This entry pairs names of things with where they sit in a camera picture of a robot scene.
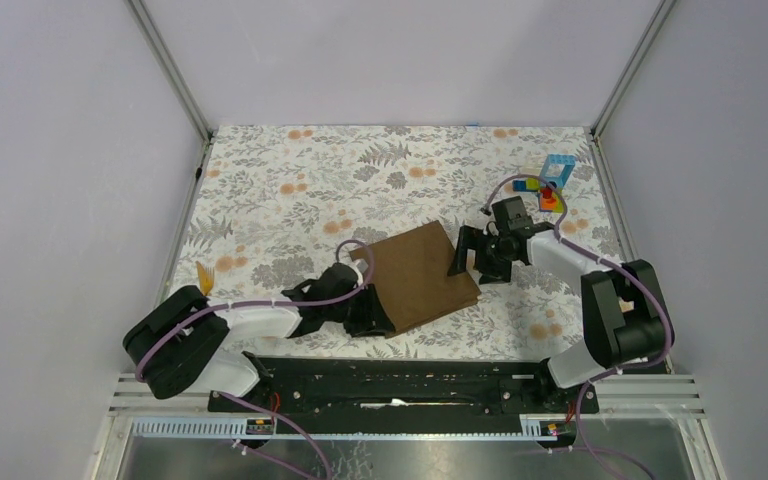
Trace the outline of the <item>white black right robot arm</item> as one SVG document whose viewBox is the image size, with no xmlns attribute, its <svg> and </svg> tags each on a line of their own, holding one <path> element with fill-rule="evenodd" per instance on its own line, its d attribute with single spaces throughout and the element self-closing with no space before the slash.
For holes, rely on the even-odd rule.
<svg viewBox="0 0 768 480">
<path fill-rule="evenodd" d="M 573 387 L 660 361 L 674 344 L 674 330 L 653 266 L 644 260 L 617 264 L 573 243 L 557 225 L 536 222 L 521 198 L 487 208 L 483 229 L 460 228 L 448 273 L 466 271 L 469 256 L 480 284 L 508 283 L 520 262 L 563 281 L 579 296 L 583 338 L 541 363 L 533 386 L 535 402 L 557 412 L 573 398 Z"/>
</svg>

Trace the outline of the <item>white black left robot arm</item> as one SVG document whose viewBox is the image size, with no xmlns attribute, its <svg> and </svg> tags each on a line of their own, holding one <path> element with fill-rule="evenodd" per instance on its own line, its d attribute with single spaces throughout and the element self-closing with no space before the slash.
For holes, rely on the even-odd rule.
<svg viewBox="0 0 768 480">
<path fill-rule="evenodd" d="M 265 370 L 251 354 L 233 353 L 239 341 L 292 339 L 325 323 L 351 337 L 385 336 L 395 327 L 362 262 L 336 262 L 276 298 L 220 302 L 185 285 L 132 327 L 122 346 L 136 366 L 135 377 L 159 400 L 182 393 L 229 393 L 248 411 L 269 401 Z"/>
</svg>

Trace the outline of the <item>brown cloth napkin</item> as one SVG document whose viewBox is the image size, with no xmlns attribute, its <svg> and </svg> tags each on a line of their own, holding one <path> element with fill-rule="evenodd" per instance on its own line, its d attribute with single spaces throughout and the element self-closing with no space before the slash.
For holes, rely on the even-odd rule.
<svg viewBox="0 0 768 480">
<path fill-rule="evenodd" d="M 450 276 L 455 249 L 442 224 L 433 221 L 375 242 L 372 254 L 358 247 L 354 260 L 374 263 L 372 284 L 392 337 L 478 303 L 480 289 L 467 273 Z"/>
</svg>

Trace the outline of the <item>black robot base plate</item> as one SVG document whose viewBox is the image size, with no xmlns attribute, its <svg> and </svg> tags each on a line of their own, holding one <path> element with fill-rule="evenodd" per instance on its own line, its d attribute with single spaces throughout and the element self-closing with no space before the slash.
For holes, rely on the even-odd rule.
<svg viewBox="0 0 768 480">
<path fill-rule="evenodd" d="M 314 435 L 520 434 L 522 414 L 562 422 L 599 410 L 595 389 L 549 389 L 541 363 L 255 359 L 267 376 L 239 405 L 207 393 L 211 413 L 246 414 L 245 431 Z"/>
</svg>

